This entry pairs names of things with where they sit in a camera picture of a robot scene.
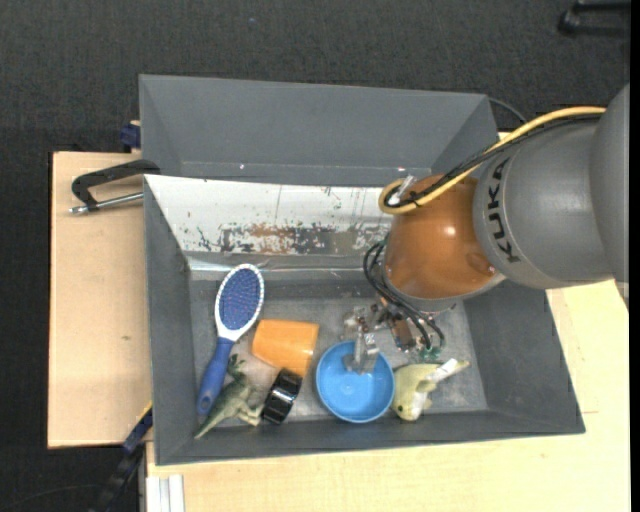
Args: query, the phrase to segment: kuka logo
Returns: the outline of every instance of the kuka logo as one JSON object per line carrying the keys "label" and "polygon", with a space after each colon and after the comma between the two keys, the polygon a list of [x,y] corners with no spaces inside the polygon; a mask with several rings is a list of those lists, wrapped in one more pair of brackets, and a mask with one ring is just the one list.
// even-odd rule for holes
{"label": "kuka logo", "polygon": [[507,165],[509,158],[505,158],[494,170],[493,175],[491,176],[494,180],[496,180],[495,188],[489,187],[489,203],[487,204],[487,208],[489,209],[489,220],[496,224],[497,231],[493,232],[493,238],[496,240],[496,245],[498,249],[500,249],[503,253],[507,255],[507,261],[509,263],[517,263],[520,261],[520,258],[513,253],[513,246],[511,242],[507,239],[507,235],[504,231],[504,225],[502,221],[502,216],[500,215],[500,200],[498,199],[498,192],[500,191],[500,182],[502,181],[502,171],[504,170],[504,166]]}

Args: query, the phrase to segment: wooden table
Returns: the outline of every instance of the wooden table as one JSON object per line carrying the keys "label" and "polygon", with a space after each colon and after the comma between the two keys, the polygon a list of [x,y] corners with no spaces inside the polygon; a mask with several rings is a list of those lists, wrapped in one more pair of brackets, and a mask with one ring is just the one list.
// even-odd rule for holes
{"label": "wooden table", "polygon": [[[67,212],[75,176],[135,158],[53,157],[51,448],[122,442],[151,397],[142,208]],[[548,295],[586,434],[162,467],[149,442],[147,474],[183,474],[189,512],[630,510],[627,309],[612,282]]]}

